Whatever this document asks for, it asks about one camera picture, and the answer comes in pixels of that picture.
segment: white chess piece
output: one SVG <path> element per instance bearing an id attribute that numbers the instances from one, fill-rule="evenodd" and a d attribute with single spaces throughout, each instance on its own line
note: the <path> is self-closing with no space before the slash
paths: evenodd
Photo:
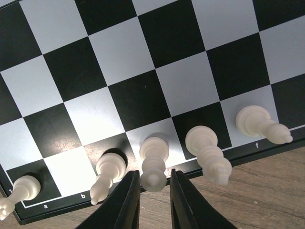
<path id="1" fill-rule="evenodd" d="M 169 156 L 167 143 L 158 137 L 147 138 L 140 147 L 143 174 L 141 185 L 149 192 L 161 191 L 166 186 L 165 161 Z"/>
<path id="2" fill-rule="evenodd" d="M 41 189 L 39 181 L 32 176 L 18 178 L 13 185 L 13 193 L 0 199 L 0 220 L 4 220 L 15 209 L 15 204 L 37 197 Z"/>
<path id="3" fill-rule="evenodd" d="M 119 181 L 125 175 L 126 163 L 120 155 L 107 153 L 97 161 L 96 172 L 98 176 L 90 189 L 92 205 L 106 199 L 113 183 Z"/>
<path id="4" fill-rule="evenodd" d="M 237 114 L 236 126 L 248 137 L 265 137 L 275 144 L 290 143 L 293 140 L 285 125 L 271 120 L 268 111 L 256 105 L 247 106 Z"/>
<path id="5" fill-rule="evenodd" d="M 203 168 L 203 175 L 213 183 L 227 185 L 232 165 L 224 158 L 217 143 L 215 132 L 202 125 L 192 128 L 185 138 L 186 148 L 197 156 L 197 162 Z"/>

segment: black object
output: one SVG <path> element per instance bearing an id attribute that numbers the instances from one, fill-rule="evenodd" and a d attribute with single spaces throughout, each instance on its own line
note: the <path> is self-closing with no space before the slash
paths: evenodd
<path id="1" fill-rule="evenodd" d="M 173 229 L 236 229 L 182 171 L 172 169 L 170 185 Z M 140 193 L 139 171 L 129 171 L 101 207 L 77 229 L 138 229 Z"/>
<path id="2" fill-rule="evenodd" d="M 182 171 L 172 169 L 170 186 L 173 229 L 236 229 L 206 201 Z"/>
<path id="3" fill-rule="evenodd" d="M 140 173 L 129 171 L 111 195 L 77 229 L 138 229 Z"/>

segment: white rook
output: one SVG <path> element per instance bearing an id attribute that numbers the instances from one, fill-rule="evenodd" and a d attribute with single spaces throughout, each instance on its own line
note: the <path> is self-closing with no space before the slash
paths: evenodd
<path id="1" fill-rule="evenodd" d="M 15 204 L 37 197 L 41 189 L 39 181 L 32 176 L 18 178 L 13 185 L 13 193 L 0 199 L 0 220 L 4 220 L 15 209 Z"/>

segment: wood grain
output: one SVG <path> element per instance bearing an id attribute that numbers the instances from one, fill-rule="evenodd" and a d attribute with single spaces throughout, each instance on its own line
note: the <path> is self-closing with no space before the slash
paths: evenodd
<path id="1" fill-rule="evenodd" d="M 305 147 L 233 168 L 227 187 L 191 180 L 239 229 L 305 228 Z M 170 229 L 170 190 L 141 194 L 141 229 Z M 20 226 L 11 215 L 1 229 L 75 228 L 98 206 Z"/>

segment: white border line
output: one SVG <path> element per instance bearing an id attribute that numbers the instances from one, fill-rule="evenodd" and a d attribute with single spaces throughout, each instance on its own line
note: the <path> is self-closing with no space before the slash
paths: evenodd
<path id="1" fill-rule="evenodd" d="M 292 130 L 300 129 L 300 128 L 302 128 L 302 127 L 305 127 L 305 125 L 301 125 L 301 126 L 298 126 L 298 127 L 294 127 L 294 128 L 289 129 L 289 130 L 292 131 Z M 231 146 L 231 147 L 222 149 L 222 151 L 226 151 L 226 150 L 232 149 L 232 148 L 237 148 L 237 146 L 236 146 L 236 147 Z M 195 160 L 195 159 L 196 159 L 196 158 L 194 157 L 194 158 L 191 158 L 191 159 L 188 159 L 188 160 L 184 161 L 183 163 L 189 162 L 189 161 L 193 161 L 193 160 Z M 7 173 L 6 171 L 4 171 L 4 172 L 5 172 L 6 176 L 8 177 L 10 183 L 11 183 L 12 186 L 13 186 L 13 182 L 11 181 L 11 179 L 10 179 L 8 173 Z M 53 201 L 53 200 L 57 200 L 57 199 L 65 198 L 65 197 L 70 197 L 70 196 L 57 197 L 57 198 L 49 199 L 49 200 L 46 200 L 46 201 L 43 201 L 43 202 L 40 202 L 40 203 L 37 203 L 37 204 L 32 204 L 32 205 L 29 205 L 29 206 L 25 206 L 24 203 L 23 203 L 23 201 L 21 201 L 21 203 L 22 203 L 23 207 L 24 207 L 25 209 L 27 209 L 27 208 L 30 208 L 30 207 L 33 207 L 33 206 L 37 206 L 37 205 L 40 205 L 40 204 L 44 204 L 44 203 L 51 202 L 51 201 Z"/>

